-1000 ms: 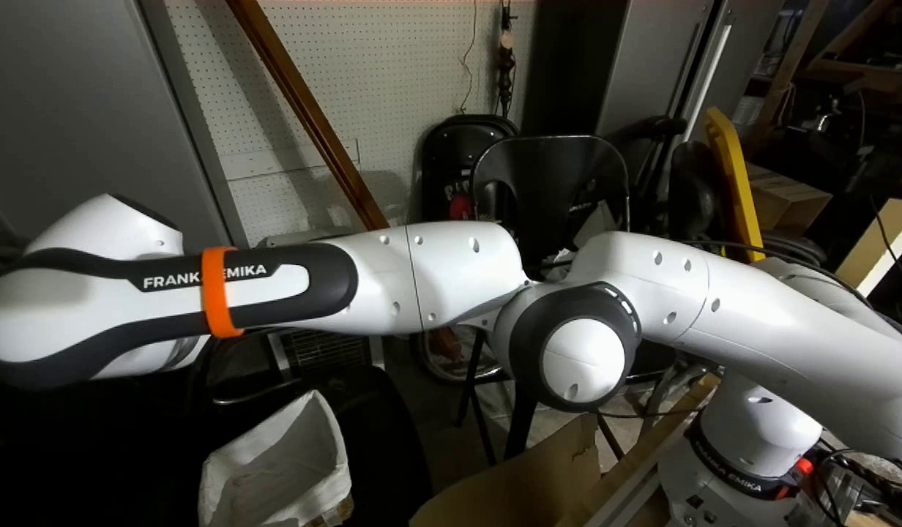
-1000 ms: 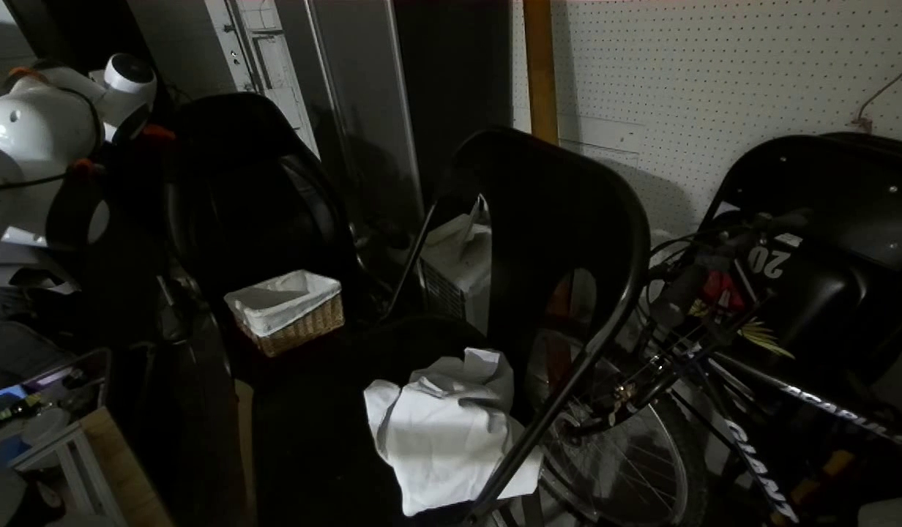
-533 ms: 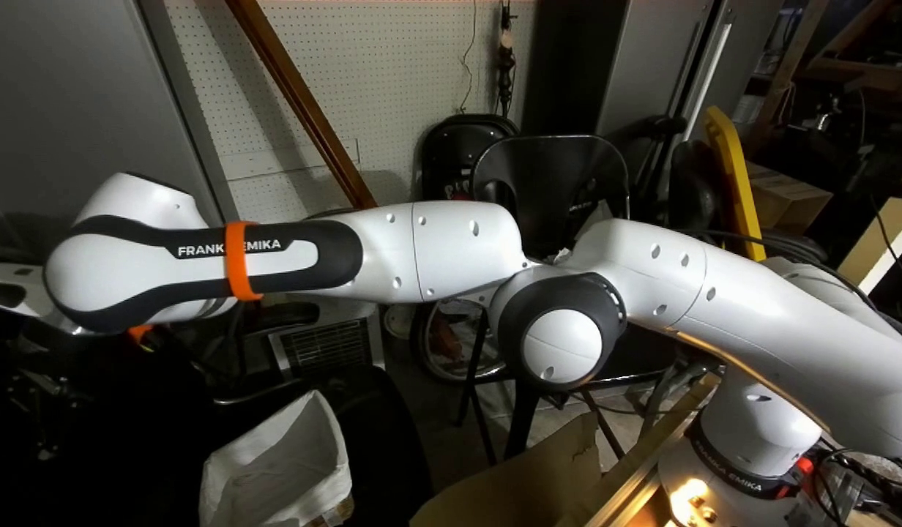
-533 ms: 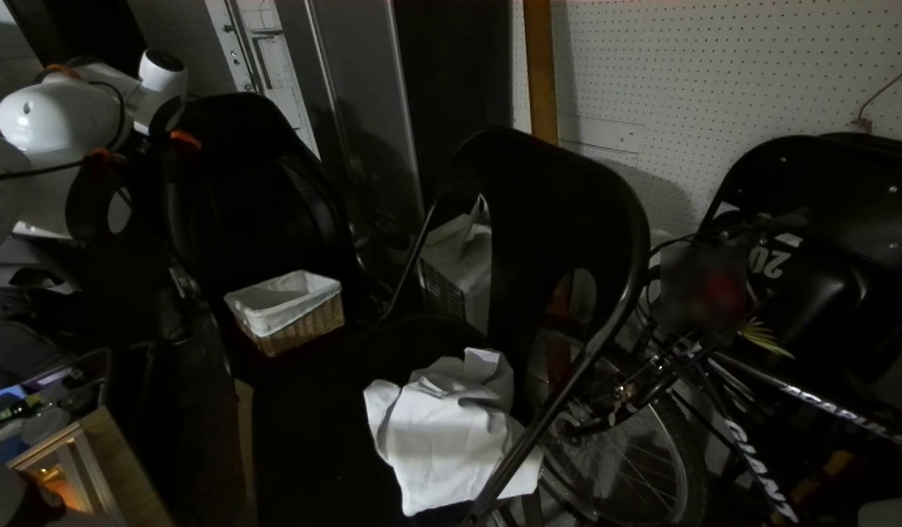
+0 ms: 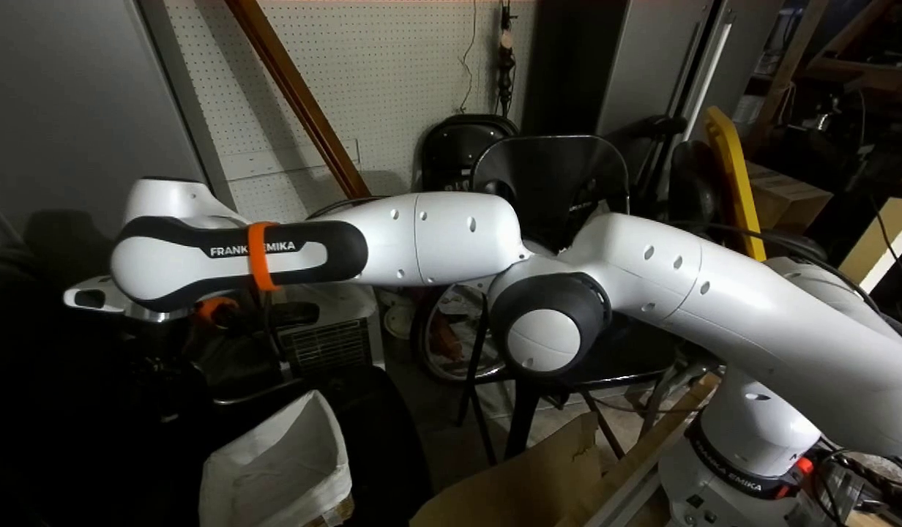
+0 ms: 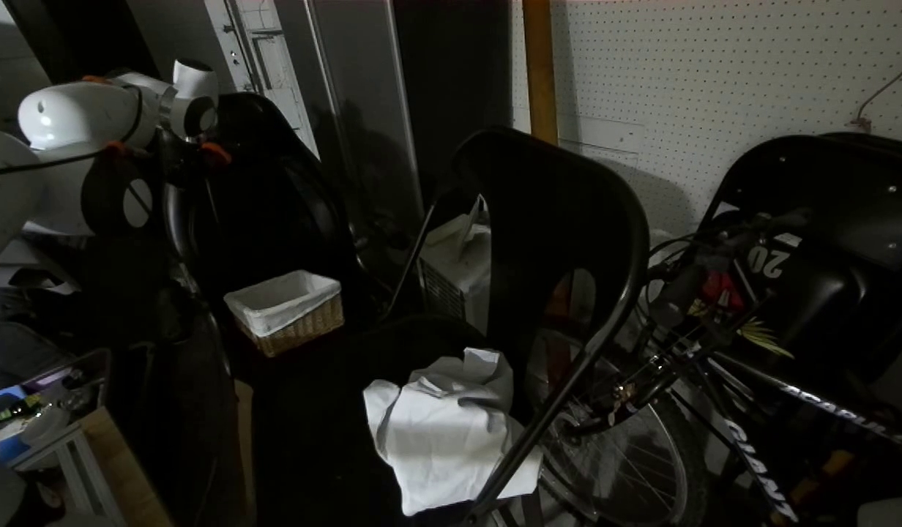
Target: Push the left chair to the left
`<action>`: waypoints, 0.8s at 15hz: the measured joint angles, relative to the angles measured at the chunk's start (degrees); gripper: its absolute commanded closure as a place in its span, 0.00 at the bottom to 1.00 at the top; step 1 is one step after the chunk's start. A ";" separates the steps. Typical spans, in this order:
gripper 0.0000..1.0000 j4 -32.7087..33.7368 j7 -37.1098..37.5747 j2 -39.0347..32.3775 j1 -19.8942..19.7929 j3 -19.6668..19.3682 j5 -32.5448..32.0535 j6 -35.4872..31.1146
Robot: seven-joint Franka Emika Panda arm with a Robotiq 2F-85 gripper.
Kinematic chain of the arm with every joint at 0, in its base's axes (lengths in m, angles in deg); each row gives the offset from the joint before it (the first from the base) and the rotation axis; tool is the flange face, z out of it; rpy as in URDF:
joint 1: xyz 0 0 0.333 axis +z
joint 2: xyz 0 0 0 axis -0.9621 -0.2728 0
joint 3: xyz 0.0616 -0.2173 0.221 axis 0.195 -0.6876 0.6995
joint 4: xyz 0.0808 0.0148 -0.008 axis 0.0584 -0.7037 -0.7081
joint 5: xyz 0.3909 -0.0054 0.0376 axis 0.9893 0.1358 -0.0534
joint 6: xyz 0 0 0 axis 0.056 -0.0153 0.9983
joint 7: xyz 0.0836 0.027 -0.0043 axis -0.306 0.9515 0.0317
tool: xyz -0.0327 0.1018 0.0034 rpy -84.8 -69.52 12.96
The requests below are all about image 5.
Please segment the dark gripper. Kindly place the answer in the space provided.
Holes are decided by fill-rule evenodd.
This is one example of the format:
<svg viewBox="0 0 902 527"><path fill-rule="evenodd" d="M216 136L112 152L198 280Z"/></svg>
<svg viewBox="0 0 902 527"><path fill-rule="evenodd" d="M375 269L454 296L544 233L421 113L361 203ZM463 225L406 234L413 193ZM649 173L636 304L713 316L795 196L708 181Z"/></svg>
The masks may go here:
<svg viewBox="0 0 902 527"><path fill-rule="evenodd" d="M290 378L262 321L227 296L197 304L185 357L211 395L258 395Z"/></svg>

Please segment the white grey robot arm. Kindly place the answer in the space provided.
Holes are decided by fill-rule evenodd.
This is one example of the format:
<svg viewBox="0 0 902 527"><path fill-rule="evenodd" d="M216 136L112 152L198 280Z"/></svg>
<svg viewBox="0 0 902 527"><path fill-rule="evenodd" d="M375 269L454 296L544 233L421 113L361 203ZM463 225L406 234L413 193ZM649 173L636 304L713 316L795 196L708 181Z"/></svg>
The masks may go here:
<svg viewBox="0 0 902 527"><path fill-rule="evenodd" d="M658 458L674 527L828 527L832 490L778 492L801 455L832 441L902 458L902 337L856 287L620 211L585 221L544 255L491 193L399 193L301 224L252 224L192 181L144 179L107 272L63 302L169 316L242 285L473 280L488 285L503 354L533 376L573 364L614 315L727 364L689 438Z"/></svg>

